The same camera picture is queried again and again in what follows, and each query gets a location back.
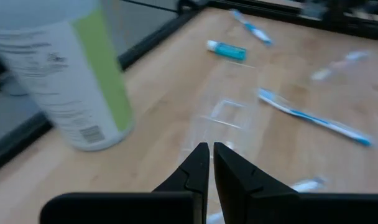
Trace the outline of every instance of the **transparent container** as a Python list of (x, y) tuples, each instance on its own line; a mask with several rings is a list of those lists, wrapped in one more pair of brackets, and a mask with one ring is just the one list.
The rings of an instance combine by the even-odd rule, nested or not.
[(199, 142), (207, 142), (210, 149), (210, 181), (208, 214), (221, 215), (214, 180), (213, 144), (225, 145), (246, 157), (255, 136), (257, 113), (258, 74), (254, 67), (221, 61), (211, 72), (200, 94), (191, 126), (182, 145), (179, 162), (182, 162)]

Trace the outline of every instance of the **wooden table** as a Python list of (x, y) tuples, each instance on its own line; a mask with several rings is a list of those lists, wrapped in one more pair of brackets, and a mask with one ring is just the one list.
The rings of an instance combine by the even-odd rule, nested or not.
[[(135, 130), (125, 141), (105, 151), (81, 152), (53, 129), (5, 165), (0, 170), (0, 223), (35, 223), (42, 205), (65, 192), (148, 192), (167, 178), (176, 169), (198, 92), (221, 63), (205, 49), (208, 39), (245, 47), (245, 64), (256, 68), (260, 86), (310, 108), (318, 108), (319, 96), (292, 85), (299, 75), (353, 49), (369, 49), (378, 61), (378, 41), (247, 18), (267, 30), (273, 48), (264, 47), (226, 11), (206, 9), (125, 73), (136, 116)], [(324, 112), (339, 117), (335, 106), (340, 103), (332, 105)], [(368, 118), (375, 112), (364, 108), (359, 106), (358, 113)], [(378, 192), (378, 145), (366, 149), (263, 103), (256, 120), (248, 159), (283, 183), (321, 175), (328, 181), (322, 192)]]

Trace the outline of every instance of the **white toothbrush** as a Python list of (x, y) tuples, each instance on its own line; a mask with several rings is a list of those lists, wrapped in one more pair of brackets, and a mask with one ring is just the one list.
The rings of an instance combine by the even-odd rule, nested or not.
[(356, 131), (354, 130), (353, 128), (350, 128), (348, 126), (345, 126), (341, 123), (338, 123), (338, 122), (335, 122), (335, 121), (329, 121), (329, 120), (326, 120), (326, 119), (320, 119), (320, 118), (316, 118), (310, 114), (305, 114), (299, 110), (294, 110), (286, 105), (283, 105), (281, 103), (279, 103), (277, 101), (277, 98), (279, 97), (279, 95), (276, 95), (274, 92), (270, 91), (270, 90), (266, 90), (266, 89), (263, 89), (263, 88), (260, 88), (259, 91), (258, 91), (258, 97), (262, 100), (264, 100), (265, 102), (267, 102), (268, 104), (276, 107), (277, 109), (285, 112), (285, 113), (288, 113), (290, 115), (293, 115), (293, 116), (296, 116), (296, 117), (299, 117), (299, 118), (303, 118), (305, 120), (308, 120), (308, 121), (312, 121), (316, 124), (319, 124), (323, 127), (326, 127), (328, 129), (331, 129), (333, 131), (336, 131), (340, 134), (343, 134), (353, 140), (355, 140), (356, 142), (364, 145), (364, 146), (371, 146), (372, 145), (372, 141), (371, 141), (371, 138), (359, 131)]
[(266, 35), (264, 31), (256, 28), (249, 21), (247, 21), (237, 9), (231, 9), (231, 13), (236, 20), (241, 22), (248, 31), (254, 34), (258, 39), (263, 41), (266, 46), (269, 47), (273, 44), (272, 40)]
[(366, 58), (369, 56), (368, 52), (350, 52), (348, 53), (343, 60), (340, 60), (338, 62), (331, 62), (328, 66), (328, 68), (321, 69), (317, 72), (315, 72), (312, 76), (312, 80), (324, 80), (326, 77), (330, 76), (333, 72), (334, 68), (344, 68), (354, 62), (357, 62), (358, 60), (362, 58)]

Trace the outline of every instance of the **white bottle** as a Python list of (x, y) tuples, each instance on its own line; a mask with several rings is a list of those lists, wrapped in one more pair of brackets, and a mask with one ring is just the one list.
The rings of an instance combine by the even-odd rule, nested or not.
[(132, 129), (97, 0), (0, 0), (0, 59), (75, 147), (104, 149)]

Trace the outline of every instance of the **toothbrush handle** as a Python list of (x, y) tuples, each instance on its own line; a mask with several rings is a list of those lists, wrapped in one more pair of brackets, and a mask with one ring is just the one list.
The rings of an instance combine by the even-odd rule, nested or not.
[(335, 122), (332, 122), (332, 121), (327, 121), (327, 120), (324, 120), (324, 119), (319, 119), (319, 118), (316, 118), (314, 116), (310, 116), (309, 114), (302, 113), (301, 111), (292, 110), (290, 113), (295, 115), (295, 116), (298, 116), (300, 118), (304, 118), (304, 119), (307, 119), (309, 121), (312, 121), (316, 124), (319, 124), (323, 127), (331, 129), (333, 131), (336, 131), (336, 132), (338, 132), (338, 133), (340, 133), (344, 136), (347, 136), (347, 137), (357, 141), (358, 143), (360, 143), (362, 145), (365, 145), (365, 146), (371, 146), (372, 145), (372, 142), (371, 142), (369, 137), (367, 137), (364, 134), (358, 134), (357, 131), (352, 131), (351, 128), (349, 128), (349, 127), (347, 127), (343, 124), (335, 123)]

